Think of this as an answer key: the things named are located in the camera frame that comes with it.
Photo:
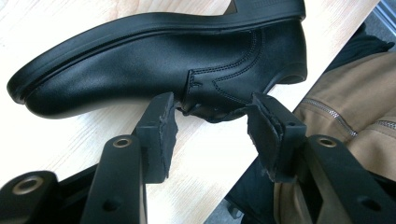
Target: shoe sole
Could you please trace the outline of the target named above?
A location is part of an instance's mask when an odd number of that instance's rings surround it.
[[[152,35],[228,34],[281,21],[302,21],[305,16],[303,0],[234,0],[231,7],[236,12],[222,16],[156,12],[105,23],[64,41],[26,64],[8,82],[7,90],[16,103],[24,104],[24,99],[34,89],[67,67],[99,52]]]

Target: beige jacket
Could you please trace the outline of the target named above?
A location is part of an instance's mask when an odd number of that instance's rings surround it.
[[[307,136],[343,141],[367,170],[396,181],[396,53],[380,53],[324,74],[294,114]],[[309,223],[297,184],[276,184],[278,223]]]

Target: zipper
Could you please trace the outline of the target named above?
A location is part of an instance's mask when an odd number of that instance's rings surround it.
[[[333,110],[331,107],[316,101],[316,100],[312,100],[312,99],[307,99],[304,98],[302,100],[302,103],[306,103],[309,105],[313,105],[314,107],[330,114],[333,118],[335,118],[338,123],[341,124],[341,126],[352,136],[352,137],[356,137],[358,136],[358,133],[353,131],[353,129],[347,124],[347,122],[343,119],[343,117],[341,117],[341,115],[339,113],[337,113],[337,111]]]
[[[391,121],[387,121],[387,120],[378,120],[375,124],[378,124],[378,125],[385,126],[387,128],[396,130],[396,123],[395,122],[391,122]]]

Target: wooden table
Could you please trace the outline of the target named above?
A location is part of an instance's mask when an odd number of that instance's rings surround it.
[[[271,94],[292,110],[378,0],[305,0],[308,80]],[[11,76],[44,50],[95,25],[147,11],[218,15],[229,0],[1,0],[0,186],[51,170],[60,180],[98,162],[104,143],[130,133],[146,105],[116,105],[70,119],[42,119],[7,94]],[[170,178],[148,186],[150,223],[202,223],[257,156],[246,118],[217,125],[177,113]]]

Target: black leather shoe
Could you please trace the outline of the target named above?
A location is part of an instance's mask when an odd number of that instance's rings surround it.
[[[179,109],[235,119],[254,91],[306,78],[303,0],[235,0],[233,14],[147,13],[77,35],[8,82],[15,102],[65,118],[172,91]]]

